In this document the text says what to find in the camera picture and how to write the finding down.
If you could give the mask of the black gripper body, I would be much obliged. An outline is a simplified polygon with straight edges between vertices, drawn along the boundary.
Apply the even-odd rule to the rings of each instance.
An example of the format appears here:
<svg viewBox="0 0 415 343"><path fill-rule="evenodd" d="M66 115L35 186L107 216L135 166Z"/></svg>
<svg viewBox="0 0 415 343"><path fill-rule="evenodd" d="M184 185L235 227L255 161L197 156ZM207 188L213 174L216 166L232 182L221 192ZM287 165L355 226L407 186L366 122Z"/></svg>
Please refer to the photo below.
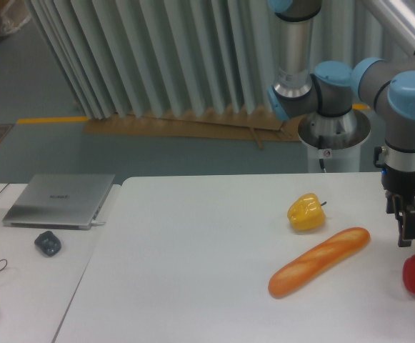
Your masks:
<svg viewBox="0 0 415 343"><path fill-rule="evenodd" d="M401 197L403 209L406 206L415 208L415 171L399 171L385 166L381 172L381 183L386 191L386 213L394 214L392 197Z"/></svg>

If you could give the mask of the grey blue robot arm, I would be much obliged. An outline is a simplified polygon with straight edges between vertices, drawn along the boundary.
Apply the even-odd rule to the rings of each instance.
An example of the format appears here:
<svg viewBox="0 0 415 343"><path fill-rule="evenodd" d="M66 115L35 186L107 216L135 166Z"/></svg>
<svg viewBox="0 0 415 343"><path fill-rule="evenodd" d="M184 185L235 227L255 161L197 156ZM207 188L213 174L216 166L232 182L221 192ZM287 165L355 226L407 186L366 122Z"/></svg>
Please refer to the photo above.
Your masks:
<svg viewBox="0 0 415 343"><path fill-rule="evenodd" d="M314 17L320 1L270 1L281 23L279 74L268 97L282 121L306 115L300 137L318 149L345 148L360 142L364 120L352 110L357 98L385 122L384 145L374 150L381 170L386 212L399 228L398 245L415 240L415 4L410 1L366 1L365 7L394 36L407 54L400 63L369 57L355 67L325 61L309 70Z"/></svg>

